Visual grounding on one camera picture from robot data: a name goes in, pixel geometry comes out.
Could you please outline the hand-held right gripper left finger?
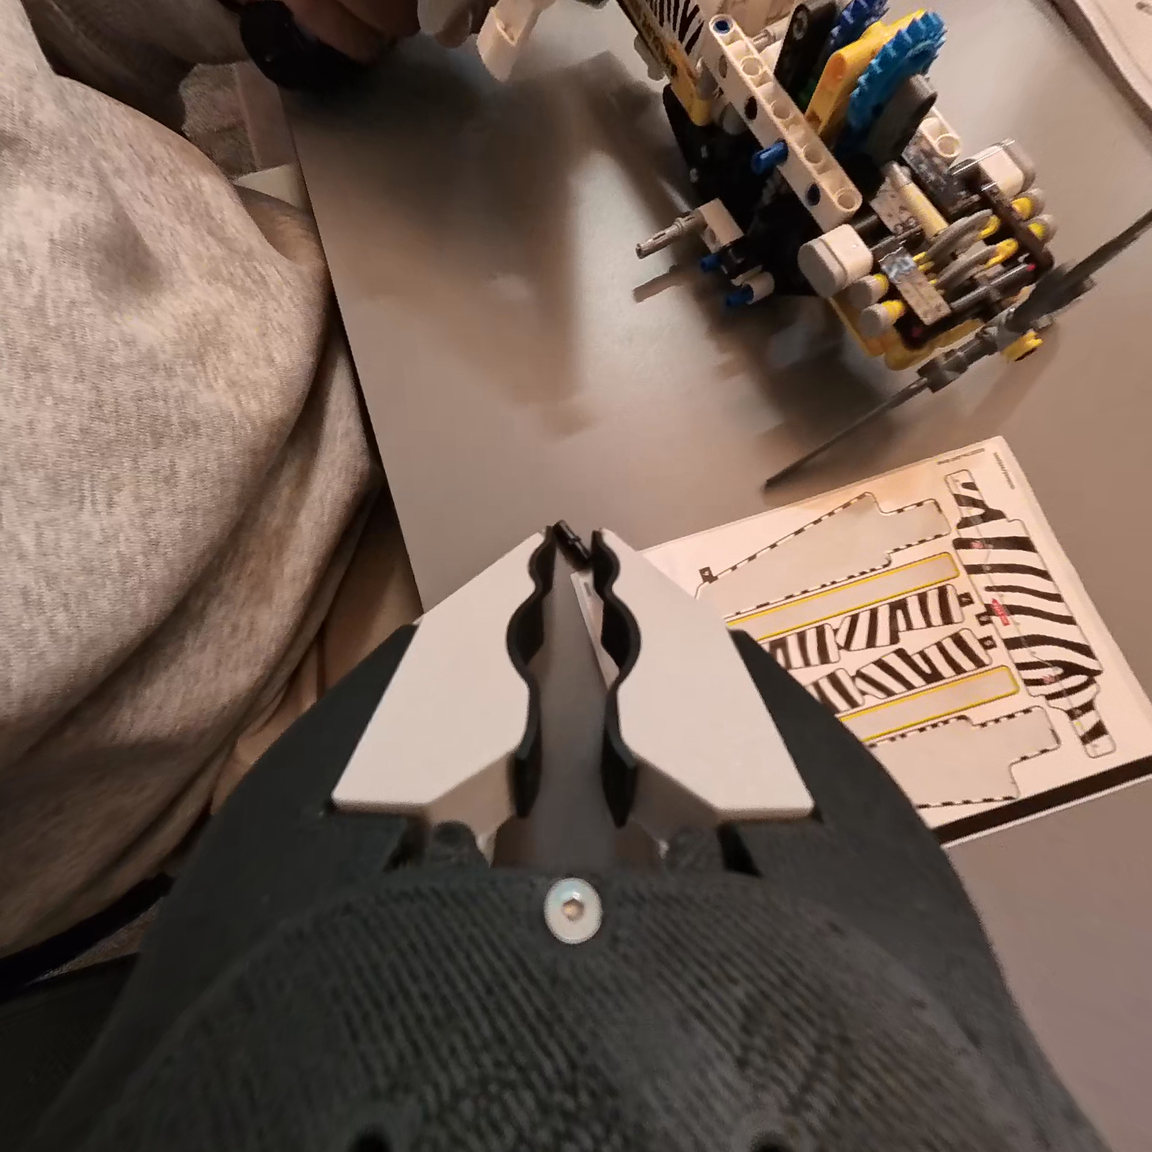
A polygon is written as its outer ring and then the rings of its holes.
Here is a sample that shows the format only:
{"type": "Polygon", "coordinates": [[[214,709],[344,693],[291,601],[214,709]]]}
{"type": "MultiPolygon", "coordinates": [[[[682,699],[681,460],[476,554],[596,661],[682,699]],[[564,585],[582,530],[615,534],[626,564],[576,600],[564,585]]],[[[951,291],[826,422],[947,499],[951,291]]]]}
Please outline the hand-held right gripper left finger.
{"type": "Polygon", "coordinates": [[[540,684],[556,531],[539,530],[419,619],[339,778],[341,812],[468,828],[491,859],[540,793],[540,684]]]}

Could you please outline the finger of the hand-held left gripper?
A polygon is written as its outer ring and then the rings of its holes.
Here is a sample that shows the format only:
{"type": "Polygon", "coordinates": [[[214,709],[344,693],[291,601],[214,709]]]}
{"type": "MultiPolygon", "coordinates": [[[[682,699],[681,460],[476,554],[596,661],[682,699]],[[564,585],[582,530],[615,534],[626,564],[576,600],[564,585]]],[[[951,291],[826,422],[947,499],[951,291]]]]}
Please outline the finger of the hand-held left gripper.
{"type": "Polygon", "coordinates": [[[494,1],[418,1],[418,24],[431,38],[468,38],[480,32],[494,1]]]}

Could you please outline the lego plane model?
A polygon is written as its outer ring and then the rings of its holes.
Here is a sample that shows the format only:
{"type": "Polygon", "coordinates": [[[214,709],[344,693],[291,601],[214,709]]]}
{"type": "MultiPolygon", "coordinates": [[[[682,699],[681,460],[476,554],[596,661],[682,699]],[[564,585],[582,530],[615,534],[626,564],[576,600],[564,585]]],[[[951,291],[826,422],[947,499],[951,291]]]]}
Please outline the lego plane model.
{"type": "Polygon", "coordinates": [[[971,154],[930,68],[946,21],[887,2],[618,2],[699,204],[636,244],[689,236],[742,309],[774,292],[833,309],[910,382],[765,481],[980,362],[1036,351],[1059,314],[1150,230],[1150,211],[1072,264],[1053,253],[1036,165],[1016,139],[971,154]]]}

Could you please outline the striped sticker sheet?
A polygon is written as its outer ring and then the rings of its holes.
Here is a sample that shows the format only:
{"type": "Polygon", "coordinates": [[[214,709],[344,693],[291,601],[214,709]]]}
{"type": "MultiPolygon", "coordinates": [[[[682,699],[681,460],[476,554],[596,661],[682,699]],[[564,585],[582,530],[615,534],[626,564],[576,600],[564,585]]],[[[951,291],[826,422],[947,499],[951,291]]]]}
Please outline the striped sticker sheet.
{"type": "Polygon", "coordinates": [[[1150,698],[1001,436],[645,554],[837,716],[944,844],[1150,780],[1150,698]]]}

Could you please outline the person's left hand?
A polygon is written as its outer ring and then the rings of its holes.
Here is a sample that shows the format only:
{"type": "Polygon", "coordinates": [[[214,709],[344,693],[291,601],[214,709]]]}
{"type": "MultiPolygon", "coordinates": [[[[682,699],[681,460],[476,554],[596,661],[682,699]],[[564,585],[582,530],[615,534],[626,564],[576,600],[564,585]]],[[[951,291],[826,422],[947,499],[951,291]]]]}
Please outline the person's left hand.
{"type": "Polygon", "coordinates": [[[296,22],[358,61],[420,31],[417,1],[286,1],[296,22]]]}

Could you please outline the white lego panel piece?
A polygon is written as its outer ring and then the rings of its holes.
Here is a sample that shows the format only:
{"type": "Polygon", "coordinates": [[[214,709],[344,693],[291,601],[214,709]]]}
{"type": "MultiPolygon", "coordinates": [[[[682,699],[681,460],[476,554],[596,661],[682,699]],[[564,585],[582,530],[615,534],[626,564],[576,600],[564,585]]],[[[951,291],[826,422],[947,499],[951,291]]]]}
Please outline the white lego panel piece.
{"type": "Polygon", "coordinates": [[[552,1],[497,1],[476,36],[480,62],[497,81],[508,81],[521,51],[552,1]]]}

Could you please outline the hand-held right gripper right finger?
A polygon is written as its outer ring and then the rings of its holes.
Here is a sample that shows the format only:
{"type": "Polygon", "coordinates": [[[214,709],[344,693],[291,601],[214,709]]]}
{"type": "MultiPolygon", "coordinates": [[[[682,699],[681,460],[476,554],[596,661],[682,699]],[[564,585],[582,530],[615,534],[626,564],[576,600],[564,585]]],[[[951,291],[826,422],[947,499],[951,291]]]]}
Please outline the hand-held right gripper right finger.
{"type": "Polygon", "coordinates": [[[815,799],[740,651],[738,633],[617,532],[591,540],[606,673],[600,778],[617,828],[796,822],[815,799]]]}

